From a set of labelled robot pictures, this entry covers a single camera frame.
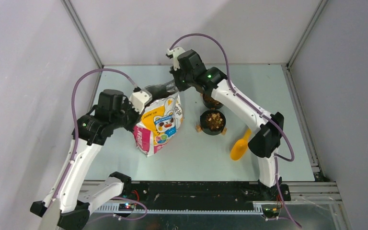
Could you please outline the cat food bag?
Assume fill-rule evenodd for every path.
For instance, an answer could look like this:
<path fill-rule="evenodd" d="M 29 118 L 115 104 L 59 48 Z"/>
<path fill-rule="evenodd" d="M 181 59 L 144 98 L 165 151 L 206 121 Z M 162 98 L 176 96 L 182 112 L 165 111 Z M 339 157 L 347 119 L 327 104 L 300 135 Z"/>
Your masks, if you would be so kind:
<path fill-rule="evenodd" d="M 149 157 L 161 150 L 177 133 L 183 123 L 184 112 L 174 81 L 143 89 L 152 94 L 152 101 L 142 112 L 133 135 L 136 147 Z"/>

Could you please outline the yellow plastic food scoop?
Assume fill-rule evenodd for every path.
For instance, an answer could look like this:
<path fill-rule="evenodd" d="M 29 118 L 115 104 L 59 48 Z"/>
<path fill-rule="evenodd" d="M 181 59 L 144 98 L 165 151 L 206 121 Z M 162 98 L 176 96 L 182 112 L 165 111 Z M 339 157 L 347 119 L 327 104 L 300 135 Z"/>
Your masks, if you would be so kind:
<path fill-rule="evenodd" d="M 239 159 L 243 157 L 243 155 L 248 149 L 248 142 L 249 142 L 249 138 L 251 134 L 252 134 L 252 131 L 248 128 L 245 131 L 243 137 L 234 143 L 230 151 L 230 158 L 233 161 L 238 161 Z"/>

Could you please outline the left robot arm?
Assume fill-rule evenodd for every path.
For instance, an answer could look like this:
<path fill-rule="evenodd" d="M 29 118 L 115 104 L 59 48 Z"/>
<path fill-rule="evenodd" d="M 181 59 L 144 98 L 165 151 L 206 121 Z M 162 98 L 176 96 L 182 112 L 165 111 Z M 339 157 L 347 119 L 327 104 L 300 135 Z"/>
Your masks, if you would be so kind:
<path fill-rule="evenodd" d="M 130 97 L 119 90 L 106 89 L 98 103 L 74 121 L 69 153 L 49 194 L 32 203 L 30 211 L 41 217 L 39 229 L 81 230 L 90 215 L 115 197 L 128 199 L 132 195 L 131 177 L 114 172 L 84 194 L 80 194 L 87 172 L 114 130 L 132 132 L 145 105 L 152 100 L 146 90 L 136 90 Z"/>

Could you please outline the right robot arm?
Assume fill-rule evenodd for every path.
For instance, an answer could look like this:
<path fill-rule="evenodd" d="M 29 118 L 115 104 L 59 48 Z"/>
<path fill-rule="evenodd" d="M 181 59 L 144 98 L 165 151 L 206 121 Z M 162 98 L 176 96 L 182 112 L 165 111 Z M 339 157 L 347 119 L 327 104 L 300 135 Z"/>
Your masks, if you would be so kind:
<path fill-rule="evenodd" d="M 229 77 L 217 67 L 207 68 L 200 55 L 194 50 L 185 51 L 181 47 L 168 50 L 166 56 L 172 59 L 170 73 L 179 91 L 194 87 L 230 109 L 254 133 L 248 142 L 249 150 L 258 158 L 260 196 L 265 200 L 274 199 L 279 189 L 279 179 L 275 164 L 283 136 L 284 117 L 272 114 L 250 100 Z"/>

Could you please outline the pet food kibble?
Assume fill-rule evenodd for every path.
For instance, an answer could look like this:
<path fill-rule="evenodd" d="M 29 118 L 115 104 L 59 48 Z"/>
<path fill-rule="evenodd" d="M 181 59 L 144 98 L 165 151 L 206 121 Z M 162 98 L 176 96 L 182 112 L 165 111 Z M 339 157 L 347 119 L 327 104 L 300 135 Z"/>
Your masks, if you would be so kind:
<path fill-rule="evenodd" d="M 209 109 L 213 110 L 211 113 L 207 114 L 207 127 L 211 131 L 220 130 L 225 127 L 223 116 L 221 116 L 220 112 L 215 112 L 218 109 Z"/>

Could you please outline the black bowl fishbone print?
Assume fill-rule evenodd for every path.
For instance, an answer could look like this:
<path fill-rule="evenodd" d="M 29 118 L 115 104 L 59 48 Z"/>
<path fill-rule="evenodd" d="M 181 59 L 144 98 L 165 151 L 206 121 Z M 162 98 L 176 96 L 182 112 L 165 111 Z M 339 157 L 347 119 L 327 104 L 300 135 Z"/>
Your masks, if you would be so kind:
<path fill-rule="evenodd" d="M 206 94 L 202 94 L 202 99 L 204 106 L 207 107 L 208 109 L 220 109 L 223 107 L 222 103 Z"/>

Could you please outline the black bowl paw print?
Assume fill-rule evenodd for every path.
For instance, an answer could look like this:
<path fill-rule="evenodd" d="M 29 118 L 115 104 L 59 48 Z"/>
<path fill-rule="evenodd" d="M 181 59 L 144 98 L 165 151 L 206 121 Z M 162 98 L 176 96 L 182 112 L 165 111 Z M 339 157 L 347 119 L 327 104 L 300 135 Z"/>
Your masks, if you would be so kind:
<path fill-rule="evenodd" d="M 225 135 L 226 117 L 219 110 L 206 110 L 199 117 L 197 130 L 210 136 Z"/>

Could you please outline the perforated metal strip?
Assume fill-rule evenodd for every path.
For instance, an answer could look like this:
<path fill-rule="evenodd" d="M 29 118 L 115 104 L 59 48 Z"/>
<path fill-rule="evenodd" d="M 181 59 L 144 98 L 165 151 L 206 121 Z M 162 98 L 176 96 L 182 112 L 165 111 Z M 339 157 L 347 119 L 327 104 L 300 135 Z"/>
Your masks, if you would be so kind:
<path fill-rule="evenodd" d="M 252 214 L 263 215 L 265 212 L 277 212 L 278 208 L 267 208 L 262 204 L 248 204 L 246 207 L 151 207 L 147 205 L 149 214 Z M 107 202 L 95 210 L 95 213 L 106 214 L 143 214 L 144 207 L 128 202 Z"/>

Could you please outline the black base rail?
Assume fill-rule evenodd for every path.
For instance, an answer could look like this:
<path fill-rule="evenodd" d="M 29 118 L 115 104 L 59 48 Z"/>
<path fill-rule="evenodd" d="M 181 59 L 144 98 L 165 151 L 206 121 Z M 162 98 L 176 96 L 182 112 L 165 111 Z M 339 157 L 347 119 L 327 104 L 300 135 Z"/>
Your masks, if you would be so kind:
<path fill-rule="evenodd" d="M 260 182 L 132 182 L 120 195 L 151 207 L 246 207 L 258 202 L 291 200 L 289 186 L 266 188 Z"/>

